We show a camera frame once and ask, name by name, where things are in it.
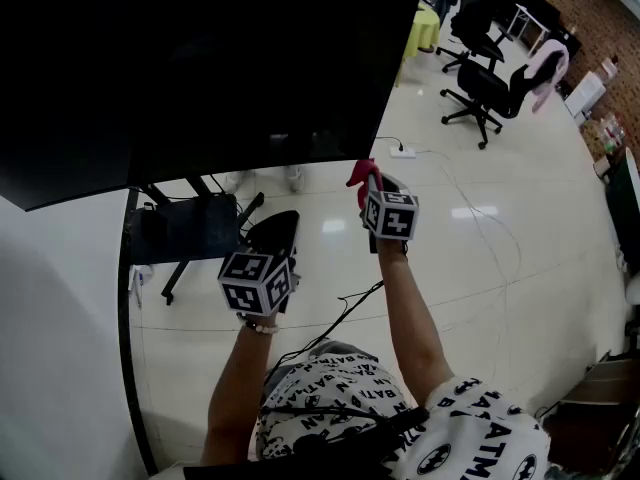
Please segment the black office chair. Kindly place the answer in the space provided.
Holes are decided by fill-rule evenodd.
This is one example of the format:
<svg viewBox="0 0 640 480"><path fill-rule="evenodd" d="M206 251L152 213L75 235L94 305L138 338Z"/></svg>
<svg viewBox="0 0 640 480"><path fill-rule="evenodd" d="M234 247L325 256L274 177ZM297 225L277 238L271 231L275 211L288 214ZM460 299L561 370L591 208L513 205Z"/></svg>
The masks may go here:
<svg viewBox="0 0 640 480"><path fill-rule="evenodd" d="M450 89L440 91L442 97L451 96L463 105L463 109L443 116L441 123L446 125L451 120L473 116L482 136L478 148L484 150L488 144L486 123L495 125L496 134L503 128L502 123L492 116L491 111L504 119L515 118L526 95L532 90L533 80L524 76L526 69L526 65L521 66L512 73L510 81L505 82L488 68L474 61L465 61L459 69L457 83L467 96L464 97Z"/></svg>
<svg viewBox="0 0 640 480"><path fill-rule="evenodd" d="M498 62L504 61L504 55L499 43L506 37L502 33L497 40L489 35L492 23L492 8L482 0L461 0L459 12L451 20L451 33L458 38L465 50L455 53L438 47L437 55L445 53L453 61L442 67L443 73L448 73L454 67L460 67L469 57L480 56L489 60L488 69L494 72Z"/></svg>

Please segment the red cloth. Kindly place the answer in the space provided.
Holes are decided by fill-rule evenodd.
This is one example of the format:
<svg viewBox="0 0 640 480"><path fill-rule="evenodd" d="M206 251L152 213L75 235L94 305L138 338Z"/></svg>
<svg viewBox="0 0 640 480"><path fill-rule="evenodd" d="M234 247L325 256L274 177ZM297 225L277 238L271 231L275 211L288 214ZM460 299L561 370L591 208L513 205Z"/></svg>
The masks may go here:
<svg viewBox="0 0 640 480"><path fill-rule="evenodd" d="M370 171L380 172L373 159L358 160L354 165L349 180L346 182L347 187L358 185L357 201L361 213L363 213L366 209L366 202L369 194L367 187L367 175Z"/></svg>

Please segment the green bathtub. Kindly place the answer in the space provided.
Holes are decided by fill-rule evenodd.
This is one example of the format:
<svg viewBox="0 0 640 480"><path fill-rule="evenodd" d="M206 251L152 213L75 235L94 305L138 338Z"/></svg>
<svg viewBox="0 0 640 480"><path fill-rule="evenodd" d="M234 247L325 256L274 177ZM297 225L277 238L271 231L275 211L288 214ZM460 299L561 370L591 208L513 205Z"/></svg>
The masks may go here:
<svg viewBox="0 0 640 480"><path fill-rule="evenodd" d="M620 251L631 275L640 272L640 173L630 148L610 170L605 191Z"/></svg>

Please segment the person's left forearm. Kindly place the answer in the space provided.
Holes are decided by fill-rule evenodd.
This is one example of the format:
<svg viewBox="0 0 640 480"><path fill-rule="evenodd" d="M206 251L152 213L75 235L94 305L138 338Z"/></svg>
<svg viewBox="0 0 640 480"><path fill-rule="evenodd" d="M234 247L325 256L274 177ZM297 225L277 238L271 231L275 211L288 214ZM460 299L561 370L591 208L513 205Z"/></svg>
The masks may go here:
<svg viewBox="0 0 640 480"><path fill-rule="evenodd" d="M247 460L261 407L271 343L270 334L247 326L239 331L209 402L203 466Z"/></svg>

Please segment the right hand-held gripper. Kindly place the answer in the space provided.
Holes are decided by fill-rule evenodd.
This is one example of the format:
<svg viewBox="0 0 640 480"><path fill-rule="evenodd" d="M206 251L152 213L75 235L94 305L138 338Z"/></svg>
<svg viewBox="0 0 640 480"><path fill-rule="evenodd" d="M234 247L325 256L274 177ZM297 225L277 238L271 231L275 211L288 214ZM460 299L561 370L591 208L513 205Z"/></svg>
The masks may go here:
<svg viewBox="0 0 640 480"><path fill-rule="evenodd" d="M419 217L418 198L404 183L378 171L368 173L367 187L362 220L369 232L370 252L377 253L378 239L412 240Z"/></svg>

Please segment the pack of drink bottles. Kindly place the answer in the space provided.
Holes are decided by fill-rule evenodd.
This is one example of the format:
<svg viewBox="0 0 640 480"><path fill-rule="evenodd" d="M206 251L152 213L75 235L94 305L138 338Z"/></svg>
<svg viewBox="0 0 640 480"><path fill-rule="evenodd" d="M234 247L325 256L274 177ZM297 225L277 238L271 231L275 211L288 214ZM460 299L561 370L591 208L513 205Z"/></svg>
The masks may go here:
<svg viewBox="0 0 640 480"><path fill-rule="evenodd" d="M589 119L581 128L582 137L594 161L614 156L625 145L626 130L615 113Z"/></svg>

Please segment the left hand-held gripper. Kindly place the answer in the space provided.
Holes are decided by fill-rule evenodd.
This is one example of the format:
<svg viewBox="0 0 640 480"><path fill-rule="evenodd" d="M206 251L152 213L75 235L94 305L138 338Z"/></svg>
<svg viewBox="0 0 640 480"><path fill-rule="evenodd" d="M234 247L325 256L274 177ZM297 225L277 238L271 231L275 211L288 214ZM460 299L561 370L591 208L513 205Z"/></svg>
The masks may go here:
<svg viewBox="0 0 640 480"><path fill-rule="evenodd" d="M285 313L300 277L294 272L300 215L295 210L274 214L248 232L248 245L258 253L227 255L217 280L230 311L251 316Z"/></svg>

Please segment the yellow-green covered table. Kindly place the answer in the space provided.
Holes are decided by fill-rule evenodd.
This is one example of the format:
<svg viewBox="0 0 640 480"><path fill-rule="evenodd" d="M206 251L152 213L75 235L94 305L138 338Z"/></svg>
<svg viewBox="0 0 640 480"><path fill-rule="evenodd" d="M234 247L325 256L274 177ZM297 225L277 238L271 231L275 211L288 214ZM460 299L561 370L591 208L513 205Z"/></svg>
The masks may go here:
<svg viewBox="0 0 640 480"><path fill-rule="evenodd" d="M433 8L424 2L418 4L409 37L398 69L395 86L400 84L405 61L415 57L420 51L433 50L439 41L440 18Z"/></svg>

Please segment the brown cardboard box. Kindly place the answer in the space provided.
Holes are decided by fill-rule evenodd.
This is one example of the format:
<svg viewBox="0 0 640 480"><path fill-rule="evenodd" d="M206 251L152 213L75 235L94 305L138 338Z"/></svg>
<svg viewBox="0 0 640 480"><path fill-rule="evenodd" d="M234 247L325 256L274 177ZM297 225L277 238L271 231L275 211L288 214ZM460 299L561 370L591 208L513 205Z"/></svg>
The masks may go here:
<svg viewBox="0 0 640 480"><path fill-rule="evenodd" d="M552 465L585 476L614 473L640 434L640 352L606 355L588 368L542 426Z"/></svg>

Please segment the white printed t-shirt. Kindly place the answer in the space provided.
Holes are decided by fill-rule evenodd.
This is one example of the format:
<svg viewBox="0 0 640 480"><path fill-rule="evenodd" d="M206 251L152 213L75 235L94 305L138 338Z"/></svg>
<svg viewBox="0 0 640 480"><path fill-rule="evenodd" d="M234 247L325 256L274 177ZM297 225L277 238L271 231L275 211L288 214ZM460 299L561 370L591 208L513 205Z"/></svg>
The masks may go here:
<svg viewBox="0 0 640 480"><path fill-rule="evenodd" d="M349 451L340 466L364 480L376 464L386 480L544 480L550 438L537 421L473 377L454 377L424 404L428 418L399 436L385 457ZM408 411L395 378L372 356L323 354L291 370L265 399L257 426L260 460L290 456L301 438L337 444Z"/></svg>

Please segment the person's right forearm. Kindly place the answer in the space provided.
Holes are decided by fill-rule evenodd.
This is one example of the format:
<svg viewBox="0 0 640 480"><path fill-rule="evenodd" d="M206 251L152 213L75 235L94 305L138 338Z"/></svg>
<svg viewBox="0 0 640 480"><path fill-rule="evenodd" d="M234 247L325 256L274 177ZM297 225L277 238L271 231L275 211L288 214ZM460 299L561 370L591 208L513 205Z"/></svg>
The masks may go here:
<svg viewBox="0 0 640 480"><path fill-rule="evenodd" d="M403 243L378 239L376 248L398 366L409 392L423 405L431 393L454 374L412 274Z"/></svg>

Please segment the large black television screen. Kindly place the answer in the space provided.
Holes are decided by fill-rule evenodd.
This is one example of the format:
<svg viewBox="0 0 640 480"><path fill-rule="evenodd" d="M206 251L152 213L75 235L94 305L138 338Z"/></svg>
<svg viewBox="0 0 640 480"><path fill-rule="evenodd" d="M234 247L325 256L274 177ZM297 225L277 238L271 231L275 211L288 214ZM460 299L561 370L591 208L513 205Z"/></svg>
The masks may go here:
<svg viewBox="0 0 640 480"><path fill-rule="evenodd" d="M367 158L418 2L0 0L0 196Z"/></svg>

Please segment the pink garment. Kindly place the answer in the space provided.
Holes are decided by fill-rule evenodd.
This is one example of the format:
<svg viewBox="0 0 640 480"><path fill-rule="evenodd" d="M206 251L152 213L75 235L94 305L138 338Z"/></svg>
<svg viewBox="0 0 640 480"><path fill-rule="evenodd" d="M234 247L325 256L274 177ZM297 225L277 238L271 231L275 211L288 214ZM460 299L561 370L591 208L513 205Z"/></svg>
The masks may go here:
<svg viewBox="0 0 640 480"><path fill-rule="evenodd" d="M533 113L537 113L545 104L566 74L569 62L567 47L556 39L545 41L530 59L524 71L524 79L531 84L530 92L536 97L532 106Z"/></svg>

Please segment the white desk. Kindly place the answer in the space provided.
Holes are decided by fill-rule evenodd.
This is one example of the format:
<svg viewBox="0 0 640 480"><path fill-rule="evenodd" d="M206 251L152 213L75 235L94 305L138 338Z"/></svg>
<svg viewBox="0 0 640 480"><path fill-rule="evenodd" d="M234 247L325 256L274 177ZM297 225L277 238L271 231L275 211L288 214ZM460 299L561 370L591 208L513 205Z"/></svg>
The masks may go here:
<svg viewBox="0 0 640 480"><path fill-rule="evenodd" d="M523 37L530 29L534 30L534 38L528 46L527 56L531 58L542 44L549 38L550 29L544 25L522 4L508 4L498 14L502 34L511 42L525 45Z"/></svg>

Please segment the black screen stand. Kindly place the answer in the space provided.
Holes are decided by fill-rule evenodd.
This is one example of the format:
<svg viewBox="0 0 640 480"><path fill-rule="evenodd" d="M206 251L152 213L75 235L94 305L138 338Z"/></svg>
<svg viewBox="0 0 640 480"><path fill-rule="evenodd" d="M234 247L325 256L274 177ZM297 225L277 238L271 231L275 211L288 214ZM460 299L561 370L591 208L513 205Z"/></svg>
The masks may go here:
<svg viewBox="0 0 640 480"><path fill-rule="evenodd" d="M191 187L195 191L195 195L190 198L182 198L182 199L175 199L175 198L168 197L154 184L145 184L145 185L138 186L136 190L146 195L149 198L149 200L145 202L145 204L142 207L153 209L155 207L161 207L172 202L184 201L184 200L188 200L196 197L208 198L214 194L221 194L224 196L233 196L235 198L234 195L229 194L224 190L219 190L217 192L211 191L206 185L206 183L204 182L204 180L199 176L190 176L186 179L186 181L191 185ZM244 242L244 236L242 234L244 226L249 223L249 219L251 215L259 207L261 207L264 204L264 199L265 199L264 194L258 193L253 198L253 200L251 200L248 206L244 209L238 206L237 200L236 200L237 213L238 213L238 226L239 226L239 235L238 235L239 244L237 247L239 247ZM162 297L165 298L165 301L167 304L171 304L173 302L174 300L173 289L178 283L184 271L186 270L188 264L192 261L174 262L174 264L176 265L176 268L171 274L171 276L169 277L163 290L161 291L161 295ZM140 265L155 266L159 264L140 264Z"/></svg>

